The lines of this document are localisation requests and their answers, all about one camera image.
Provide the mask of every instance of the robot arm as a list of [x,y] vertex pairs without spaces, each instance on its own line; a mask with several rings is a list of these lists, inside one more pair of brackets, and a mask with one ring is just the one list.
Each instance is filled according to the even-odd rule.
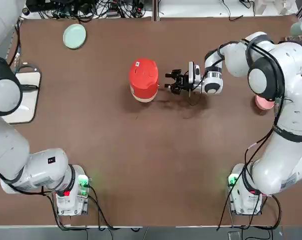
[[[0,45],[16,24],[24,0],[0,1]],[[68,164],[60,148],[30,154],[28,141],[1,116],[13,113],[22,102],[19,80],[0,57],[0,179],[9,194],[46,187],[56,193],[60,215],[81,215],[88,207],[89,179],[78,165]]]
[[[250,48],[252,44],[272,57]],[[251,215],[254,206],[257,212],[260,210],[261,193],[278,193],[302,179],[302,43],[276,45],[265,33],[257,32],[231,44],[223,55],[228,71],[238,77],[247,75],[255,94],[270,101],[283,101],[262,157],[247,166],[230,195],[233,212]],[[237,164],[231,176],[239,176],[243,167]]]

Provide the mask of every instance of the black joint cap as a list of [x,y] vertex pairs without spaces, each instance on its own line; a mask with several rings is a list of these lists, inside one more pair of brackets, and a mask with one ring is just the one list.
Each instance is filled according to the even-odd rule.
[[209,83],[209,84],[207,84],[207,85],[205,85],[205,87],[204,87],[204,91],[206,92],[206,93],[208,93],[209,92],[209,90],[212,90],[212,89],[214,89],[216,92],[219,90],[219,88],[220,88],[221,86],[220,86],[220,84],[218,84],[218,83]]

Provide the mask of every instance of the brown table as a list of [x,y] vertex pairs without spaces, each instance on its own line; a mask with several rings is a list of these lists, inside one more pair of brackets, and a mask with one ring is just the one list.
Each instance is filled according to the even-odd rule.
[[[21,29],[23,60],[43,72],[36,118],[16,126],[31,151],[63,148],[72,164],[93,179],[109,222],[124,226],[217,225],[226,195],[226,178],[245,149],[272,125],[273,113],[258,115],[246,78],[224,68],[221,95],[202,96],[191,107],[185,95],[159,91],[155,101],[140,104],[128,85],[137,58],[156,61],[160,83],[192,60],[204,66],[205,54],[218,45],[264,31],[282,39],[293,16],[94,20],[85,24],[87,40],[78,50],[63,45],[71,20],[25,21]],[[302,182],[278,194],[283,225],[302,225]],[[271,225],[272,200],[253,223]],[[97,224],[87,217],[72,224]],[[236,224],[247,224],[238,217]],[[0,225],[55,224],[41,196],[7,195],[0,187]],[[230,225],[226,212],[223,224]]]

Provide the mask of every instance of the red container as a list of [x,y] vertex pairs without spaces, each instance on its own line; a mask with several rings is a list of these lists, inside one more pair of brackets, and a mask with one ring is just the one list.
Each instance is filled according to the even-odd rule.
[[158,76],[155,61],[137,59],[130,69],[130,85],[134,98],[143,103],[152,101],[158,90]]

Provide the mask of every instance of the black cable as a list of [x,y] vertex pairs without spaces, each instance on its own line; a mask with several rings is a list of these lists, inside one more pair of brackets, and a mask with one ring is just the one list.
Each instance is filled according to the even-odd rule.
[[[96,195],[96,191],[94,190],[94,188],[93,188],[92,186],[90,186],[90,189],[92,189],[92,191],[93,191],[94,194]],[[99,205],[99,203],[98,203],[97,197],[96,197],[96,200],[95,200],[92,196],[89,195],[89,198],[90,198],[91,200],[93,200],[93,202],[94,202],[95,205],[97,206],[98,211],[101,213],[102,218],[103,218],[103,220],[104,220],[106,226],[107,226],[108,228],[110,228],[111,230],[119,230],[120,228],[115,228],[115,227],[111,226],[111,225],[107,222],[107,220],[106,220],[106,218],[105,218],[105,216],[104,216],[104,213],[103,213],[103,211],[102,211],[102,209],[101,209],[101,207],[100,207],[100,205]]]
[[[239,2],[243,5],[243,6],[245,6],[247,9],[249,9],[250,7],[251,7],[251,4],[252,4],[252,6],[253,6],[253,16],[255,16],[255,10],[254,10],[254,7],[255,7],[255,5],[254,5],[254,1],[249,1],[249,0],[239,0]],[[235,20],[238,20],[238,19],[241,19],[244,15],[241,15],[241,16],[238,16],[238,17],[235,17],[235,18],[233,18],[233,19],[231,19],[231,11],[230,11],[230,9],[229,9],[229,7],[225,4],[225,2],[224,2],[224,0],[222,0],[222,3],[224,4],[224,6],[227,8],[227,10],[228,10],[228,12],[229,12],[229,21],[230,22],[232,22],[232,21],[235,21]]]
[[240,3],[243,5],[243,6],[245,6],[247,9],[250,9],[251,8],[251,4],[252,4],[252,6],[253,6],[253,16],[255,16],[255,10],[254,10],[254,7],[255,7],[255,5],[254,5],[254,1],[250,1],[250,0],[239,0],[240,1]]
[[113,240],[113,234],[112,234],[112,231],[111,231],[109,228],[107,228],[107,230],[110,232],[111,237],[112,237],[112,240]]
[[15,60],[15,56],[16,56],[19,48],[21,47],[20,20],[18,20],[17,23],[16,23],[15,32],[16,32],[16,35],[17,35],[17,43],[16,43],[16,48],[15,48],[14,54],[12,56],[12,59],[10,60],[10,63],[9,63],[10,66],[12,66],[12,64]]
[[273,226],[270,226],[270,227],[265,227],[265,226],[254,226],[255,228],[257,229],[262,229],[262,230],[274,230],[276,229],[279,225],[280,225],[280,222],[281,222],[281,217],[282,217],[282,210],[281,210],[281,204],[279,202],[279,200],[276,198],[276,196],[274,195],[271,195],[271,197],[276,201],[276,204],[278,206],[278,216],[277,216],[277,221],[276,223],[273,225]]
[[106,226],[107,226],[109,229],[111,229],[111,230],[119,230],[120,228],[115,228],[115,227],[111,226],[111,225],[107,222],[107,220],[106,220],[106,218],[105,218],[105,216],[104,216],[104,213],[103,213],[103,211],[101,210],[101,208],[100,208],[99,204],[97,203],[97,201],[96,201],[92,196],[90,196],[90,195],[89,195],[89,198],[90,198],[90,199],[95,203],[95,205],[97,206],[98,211],[100,211],[100,213],[101,213],[101,215],[102,215],[102,218],[103,218],[103,220],[104,220]]
[[[96,191],[93,187],[90,186],[90,189],[93,191],[94,195],[95,195],[95,199],[96,199],[96,202],[97,204],[99,204],[99,201],[98,201],[98,198],[97,198],[97,194],[96,194]],[[98,215],[98,226],[99,226],[99,230],[100,231],[104,231],[105,228],[101,228],[101,223],[100,223],[100,211],[98,210],[97,211],[97,215]]]
[[203,80],[204,80],[204,77],[205,77],[205,74],[203,75],[203,77],[202,77],[201,81],[199,82],[199,84],[194,88],[194,89],[196,89],[201,84],[201,93],[200,93],[200,96],[199,96],[198,100],[195,103],[189,102],[190,106],[192,106],[192,107],[195,106],[195,105],[197,105],[200,102],[200,100],[201,100],[202,91],[203,91]]
[[229,7],[225,4],[224,0],[222,0],[222,3],[224,4],[224,6],[227,8],[227,10],[229,12],[229,21],[230,22],[238,20],[238,19],[243,17],[243,15],[241,15],[241,16],[238,16],[238,17],[235,17],[235,18],[231,19],[231,11],[230,11]]
[[[245,238],[245,240],[248,240],[248,239],[269,240],[271,238],[271,234],[270,234],[269,230],[267,232],[269,234],[269,236],[267,238],[258,238],[258,237],[250,236],[250,237]],[[243,230],[241,230],[241,239],[243,240]]]
[[131,228],[131,230],[135,233],[139,232],[140,231],[140,228],[137,228],[137,229],[134,229],[134,228]]

